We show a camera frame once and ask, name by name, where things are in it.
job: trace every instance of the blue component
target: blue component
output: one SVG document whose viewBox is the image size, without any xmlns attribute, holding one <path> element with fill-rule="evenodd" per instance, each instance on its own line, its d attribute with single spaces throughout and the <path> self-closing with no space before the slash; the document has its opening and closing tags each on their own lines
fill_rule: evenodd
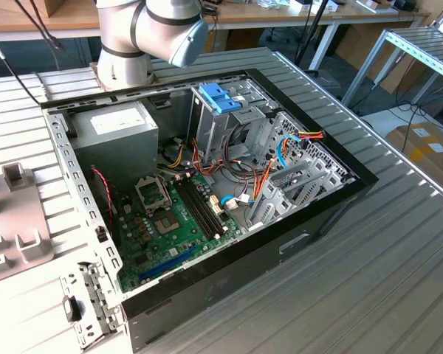
<svg viewBox="0 0 443 354">
<path fill-rule="evenodd" d="M 221 204 L 221 205 L 224 205 L 227 201 L 229 201 L 230 199 L 233 199 L 233 198 L 235 198 L 234 195 L 227 195 L 226 197 L 224 197 L 224 198 L 221 200 L 220 204 Z"/>
<path fill-rule="evenodd" d="M 170 260 L 166 260 L 164 263 L 159 264 L 157 267 L 154 267 L 148 271 L 145 271 L 144 273 L 140 274 L 138 279 L 143 281 L 144 279 L 148 279 L 153 277 L 154 275 L 157 275 L 159 273 L 162 273 L 166 269 L 171 268 L 172 266 L 175 266 L 178 263 L 184 262 L 186 259 L 190 257 L 193 251 L 197 249 L 198 246 L 190 247 L 186 252 L 179 254 L 178 256 L 175 256 L 174 258 Z"/>
<path fill-rule="evenodd" d="M 279 162 L 281 163 L 282 167 L 286 168 L 286 162 L 284 161 L 284 158 L 282 157 L 282 142 L 285 139 L 294 139 L 296 142 L 302 142 L 302 140 L 298 137 L 298 136 L 294 136 L 294 135 L 288 135 L 288 136 L 284 136 L 278 145 L 278 159 Z"/>
<path fill-rule="evenodd" d="M 233 101 L 228 91 L 222 89 L 218 83 L 200 85 L 199 90 L 220 114 L 241 109 L 241 104 Z"/>
</svg>

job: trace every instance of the blue drive bay latch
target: blue drive bay latch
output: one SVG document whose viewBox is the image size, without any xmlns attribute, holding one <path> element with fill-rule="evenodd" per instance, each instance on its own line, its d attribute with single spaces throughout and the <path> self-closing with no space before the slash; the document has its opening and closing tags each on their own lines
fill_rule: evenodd
<svg viewBox="0 0 443 354">
<path fill-rule="evenodd" d="M 218 83 L 200 85 L 199 90 L 219 114 L 241 109 L 241 104 L 233 101 L 228 91 L 222 89 Z"/>
</svg>

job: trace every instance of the desk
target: desk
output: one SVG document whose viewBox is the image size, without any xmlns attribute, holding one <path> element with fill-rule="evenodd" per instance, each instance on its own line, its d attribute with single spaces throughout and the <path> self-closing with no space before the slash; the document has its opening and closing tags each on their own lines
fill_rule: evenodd
<svg viewBox="0 0 443 354">
<path fill-rule="evenodd" d="M 185 69 L 153 66 L 163 82 L 259 69 L 380 180 L 325 237 L 144 353 L 443 353 L 443 189 L 278 53 L 245 49 L 205 54 Z M 42 77 L 53 99 L 100 90 L 90 69 Z M 40 93 L 33 75 L 22 78 Z M 92 250 L 41 112 L 2 77 L 0 166 L 18 161 L 38 179 L 56 258 L 0 282 L 0 353 L 79 354 L 58 277 Z M 131 350 L 121 333 L 89 353 Z"/>
<path fill-rule="evenodd" d="M 397 15 L 375 14 L 348 0 L 348 4 L 338 8 L 336 13 L 325 13 L 320 25 L 327 25 L 323 39 L 315 53 L 309 69 L 317 70 L 321 64 L 338 26 L 341 24 L 364 24 L 382 22 L 412 21 L 411 27 L 417 27 L 429 13 L 400 12 Z M 219 6 L 218 30 L 241 28 L 266 28 L 303 26 L 307 13 L 292 11 L 282 6 L 278 10 L 265 10 L 256 3 L 223 3 Z M 98 14 L 92 0 L 67 0 L 51 18 L 44 18 L 44 23 L 57 38 L 97 37 L 100 35 Z M 211 17 L 207 22 L 213 23 Z M 41 39 L 39 32 L 21 13 L 0 10 L 0 41 L 22 41 Z"/>
</svg>

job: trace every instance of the wooden desk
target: wooden desk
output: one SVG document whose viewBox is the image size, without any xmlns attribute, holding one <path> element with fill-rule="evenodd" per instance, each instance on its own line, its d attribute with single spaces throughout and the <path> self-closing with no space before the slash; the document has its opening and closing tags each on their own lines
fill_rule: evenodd
<svg viewBox="0 0 443 354">
<path fill-rule="evenodd" d="M 417 27 L 429 13 L 418 12 L 400 14 L 374 14 L 354 0 L 338 8 L 336 13 L 325 13 L 320 25 L 328 25 L 320 46 L 310 65 L 310 69 L 318 69 L 332 42 L 338 26 L 341 24 L 385 23 L 411 21 L 411 27 Z M 265 10 L 256 3 L 233 4 L 223 3 L 219 6 L 218 30 L 234 30 L 241 28 L 265 28 L 303 26 L 306 24 L 307 13 L 292 11 L 282 6 L 278 10 Z M 57 38 L 97 37 L 100 35 L 98 14 L 92 0 L 67 0 L 51 18 L 44 18 L 44 23 Z M 21 13 L 0 10 L 0 41 L 21 41 L 40 39 L 39 32 Z"/>
</svg>

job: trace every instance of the metal shelf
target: metal shelf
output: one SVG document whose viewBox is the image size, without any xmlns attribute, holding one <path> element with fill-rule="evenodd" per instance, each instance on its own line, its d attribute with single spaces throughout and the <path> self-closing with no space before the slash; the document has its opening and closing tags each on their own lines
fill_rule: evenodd
<svg viewBox="0 0 443 354">
<path fill-rule="evenodd" d="M 382 32 L 371 53 L 358 71 L 353 83 L 343 97 L 342 104 L 348 105 L 351 102 L 386 42 L 396 46 L 396 50 L 377 76 L 376 83 L 389 73 L 402 51 L 420 60 L 436 72 L 414 99 L 414 102 L 418 101 L 426 92 L 431 83 L 438 77 L 438 74 L 443 76 L 443 33 L 434 27 L 387 29 Z"/>
</svg>

